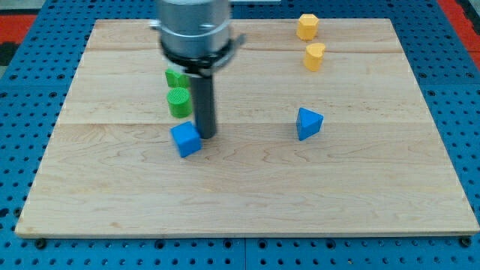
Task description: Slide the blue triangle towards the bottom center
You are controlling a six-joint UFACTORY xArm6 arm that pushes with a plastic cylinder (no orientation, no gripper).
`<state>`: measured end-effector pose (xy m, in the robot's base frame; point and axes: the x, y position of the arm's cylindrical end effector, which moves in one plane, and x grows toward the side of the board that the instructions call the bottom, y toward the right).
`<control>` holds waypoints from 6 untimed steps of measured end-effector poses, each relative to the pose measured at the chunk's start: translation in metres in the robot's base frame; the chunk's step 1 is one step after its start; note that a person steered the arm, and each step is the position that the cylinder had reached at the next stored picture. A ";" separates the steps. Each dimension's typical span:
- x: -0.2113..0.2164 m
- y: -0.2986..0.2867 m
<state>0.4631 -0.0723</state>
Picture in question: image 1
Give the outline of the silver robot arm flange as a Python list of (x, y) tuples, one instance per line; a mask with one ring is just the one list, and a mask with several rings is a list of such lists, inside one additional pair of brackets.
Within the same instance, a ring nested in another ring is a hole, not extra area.
[(156, 7), (163, 54), (183, 73), (212, 76), (246, 41), (233, 37), (228, 0), (157, 0)]

